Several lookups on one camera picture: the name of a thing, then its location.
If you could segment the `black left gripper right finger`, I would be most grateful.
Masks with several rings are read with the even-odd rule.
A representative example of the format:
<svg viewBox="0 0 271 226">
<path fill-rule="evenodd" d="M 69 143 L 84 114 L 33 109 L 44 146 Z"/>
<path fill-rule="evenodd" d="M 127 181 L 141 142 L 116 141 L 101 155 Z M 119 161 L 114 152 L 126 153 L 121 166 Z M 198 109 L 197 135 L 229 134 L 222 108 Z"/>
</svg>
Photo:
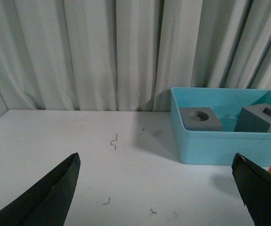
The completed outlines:
<svg viewBox="0 0 271 226">
<path fill-rule="evenodd" d="M 256 226 L 271 226 L 271 173 L 237 153 L 232 175 Z"/>
</svg>

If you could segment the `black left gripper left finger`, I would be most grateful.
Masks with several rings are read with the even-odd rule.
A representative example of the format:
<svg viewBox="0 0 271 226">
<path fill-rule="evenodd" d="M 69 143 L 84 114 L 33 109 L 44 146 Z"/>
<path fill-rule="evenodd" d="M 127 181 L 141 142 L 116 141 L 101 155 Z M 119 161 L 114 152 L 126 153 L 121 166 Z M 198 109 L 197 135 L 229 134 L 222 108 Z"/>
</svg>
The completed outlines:
<svg viewBox="0 0 271 226">
<path fill-rule="evenodd" d="M 0 210 L 0 226 L 63 226 L 75 193 L 80 156 L 73 153 Z"/>
</svg>

